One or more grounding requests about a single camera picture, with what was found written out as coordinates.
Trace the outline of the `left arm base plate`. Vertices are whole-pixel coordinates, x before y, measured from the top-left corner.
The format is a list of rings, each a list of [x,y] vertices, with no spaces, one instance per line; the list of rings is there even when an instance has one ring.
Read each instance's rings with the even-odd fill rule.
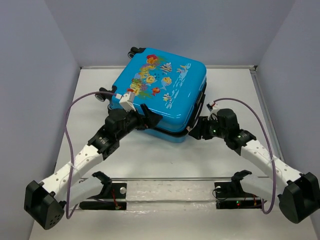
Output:
[[[88,211],[125,211],[127,209],[127,183],[114,182],[108,193],[82,201],[78,208]]]

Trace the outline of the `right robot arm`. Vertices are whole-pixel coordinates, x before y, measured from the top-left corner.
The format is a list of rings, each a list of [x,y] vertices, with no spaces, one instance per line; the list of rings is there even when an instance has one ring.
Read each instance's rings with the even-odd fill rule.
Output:
[[[223,139],[229,149],[270,178],[268,183],[262,183],[252,175],[232,181],[230,190],[235,196],[254,193],[267,202],[276,203],[294,224],[319,210],[318,178],[311,172],[301,173],[273,155],[252,133],[240,128],[233,110],[214,110],[212,116],[199,117],[189,135],[197,140]]]

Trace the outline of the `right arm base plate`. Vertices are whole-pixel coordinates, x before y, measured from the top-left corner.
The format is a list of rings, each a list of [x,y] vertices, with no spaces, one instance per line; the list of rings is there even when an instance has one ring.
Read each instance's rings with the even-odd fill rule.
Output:
[[[214,183],[212,196],[217,210],[261,209],[262,201],[252,193],[244,192],[240,185],[231,181]]]

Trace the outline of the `blue kids suitcase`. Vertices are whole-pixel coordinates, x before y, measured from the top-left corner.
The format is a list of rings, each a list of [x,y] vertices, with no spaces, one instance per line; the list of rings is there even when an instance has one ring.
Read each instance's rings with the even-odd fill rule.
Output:
[[[206,66],[197,60],[154,48],[132,47],[129,63],[107,94],[95,97],[109,101],[108,110],[120,108],[111,93],[134,94],[134,107],[141,104],[162,116],[146,133],[172,143],[182,143],[202,111],[207,86]]]

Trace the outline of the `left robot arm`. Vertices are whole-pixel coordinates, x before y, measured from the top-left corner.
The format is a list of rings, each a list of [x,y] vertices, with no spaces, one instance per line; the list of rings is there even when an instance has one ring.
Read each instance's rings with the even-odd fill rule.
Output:
[[[44,229],[53,228],[70,204],[71,186],[93,167],[107,159],[120,146],[120,140],[134,130],[153,129],[162,116],[146,104],[137,110],[113,109],[104,125],[77,155],[51,176],[41,182],[31,181],[25,189],[24,210]]]

